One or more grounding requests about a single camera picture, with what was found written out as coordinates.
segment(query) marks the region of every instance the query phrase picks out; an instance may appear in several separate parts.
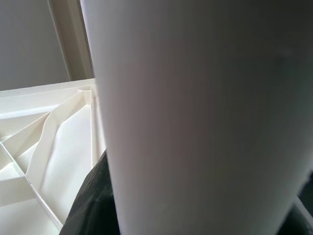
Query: white wall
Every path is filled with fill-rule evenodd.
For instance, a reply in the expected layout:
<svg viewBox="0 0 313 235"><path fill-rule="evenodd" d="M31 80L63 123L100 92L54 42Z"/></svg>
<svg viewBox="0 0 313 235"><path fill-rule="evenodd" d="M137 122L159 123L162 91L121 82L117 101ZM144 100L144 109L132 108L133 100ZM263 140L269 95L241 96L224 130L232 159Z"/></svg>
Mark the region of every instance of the white wall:
<svg viewBox="0 0 313 235"><path fill-rule="evenodd" d="M46 0L0 1L0 90L69 81Z"/></svg>

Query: white cylinder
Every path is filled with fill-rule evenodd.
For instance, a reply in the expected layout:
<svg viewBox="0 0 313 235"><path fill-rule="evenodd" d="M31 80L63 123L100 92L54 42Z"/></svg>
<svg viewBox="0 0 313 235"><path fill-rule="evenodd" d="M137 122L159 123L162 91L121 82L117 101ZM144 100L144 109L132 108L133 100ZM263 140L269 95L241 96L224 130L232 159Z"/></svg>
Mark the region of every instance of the white cylinder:
<svg viewBox="0 0 313 235"><path fill-rule="evenodd" d="M275 234L313 151L311 8L282 4L84 3L123 235Z"/></svg>

